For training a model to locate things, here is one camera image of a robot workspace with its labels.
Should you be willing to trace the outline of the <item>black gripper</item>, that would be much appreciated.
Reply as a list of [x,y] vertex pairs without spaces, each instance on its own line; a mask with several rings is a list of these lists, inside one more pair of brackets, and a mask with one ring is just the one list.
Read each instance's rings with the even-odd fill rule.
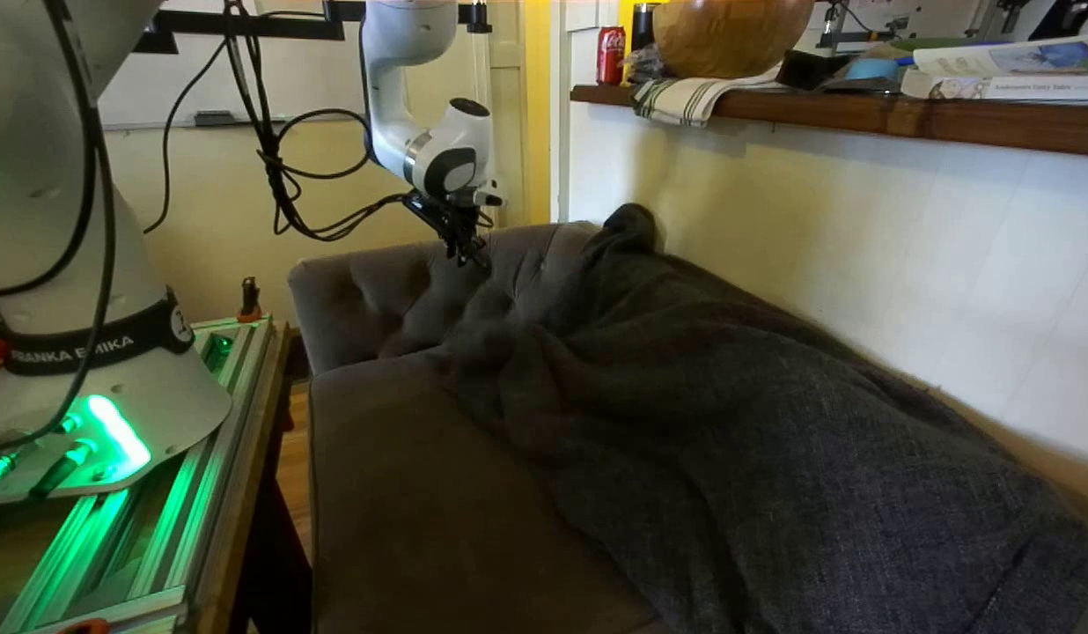
[[444,255],[456,266],[481,266],[484,239],[481,230],[488,216],[478,206],[436,200],[428,193],[409,189],[404,207],[421,217],[444,242]]

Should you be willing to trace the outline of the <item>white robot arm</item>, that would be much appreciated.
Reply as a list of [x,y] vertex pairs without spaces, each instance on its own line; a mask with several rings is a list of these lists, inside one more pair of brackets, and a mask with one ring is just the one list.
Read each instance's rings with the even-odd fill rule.
[[[55,429],[82,385],[107,368],[103,336],[169,298],[124,222],[98,97],[161,0],[0,0],[0,452]],[[411,182],[411,213],[454,256],[478,255],[488,112],[468,100],[421,132],[400,72],[436,59],[456,0],[367,0],[369,154]]]

